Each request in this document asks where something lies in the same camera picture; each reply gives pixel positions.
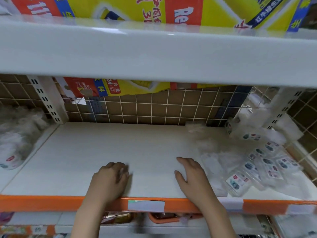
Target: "pile of plastic packages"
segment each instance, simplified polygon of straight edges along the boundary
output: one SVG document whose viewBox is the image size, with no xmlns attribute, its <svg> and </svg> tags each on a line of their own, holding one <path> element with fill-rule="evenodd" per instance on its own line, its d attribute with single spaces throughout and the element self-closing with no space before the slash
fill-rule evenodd
<svg viewBox="0 0 317 238">
<path fill-rule="evenodd" d="M 40 108 L 0 107 L 0 167 L 12 170 L 23 164 L 49 125 Z"/>
<path fill-rule="evenodd" d="M 273 129 L 254 128 L 228 119 L 227 134 L 219 137 L 201 122 L 186 123 L 195 140 L 202 167 L 218 197 L 228 193 L 243 196 L 250 188 L 271 188 L 299 199 L 307 199 L 308 189 L 302 167 L 284 149 L 285 136 Z"/>
</svg>

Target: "orange shelf edge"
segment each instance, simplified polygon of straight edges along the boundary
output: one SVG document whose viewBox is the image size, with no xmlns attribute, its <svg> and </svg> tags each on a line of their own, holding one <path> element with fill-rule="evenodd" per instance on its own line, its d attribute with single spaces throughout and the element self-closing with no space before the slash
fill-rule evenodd
<svg viewBox="0 0 317 238">
<path fill-rule="evenodd" d="M 0 195 L 0 212 L 77 211 L 83 196 L 8 196 Z M 128 210 L 128 200 L 165 201 L 164 211 L 169 213 L 200 213 L 199 209 L 185 198 L 136 198 L 122 197 L 115 200 L 109 211 Z M 282 215 L 289 204 L 316 204 L 305 200 L 244 200 L 243 211 L 250 214 Z"/>
</svg>

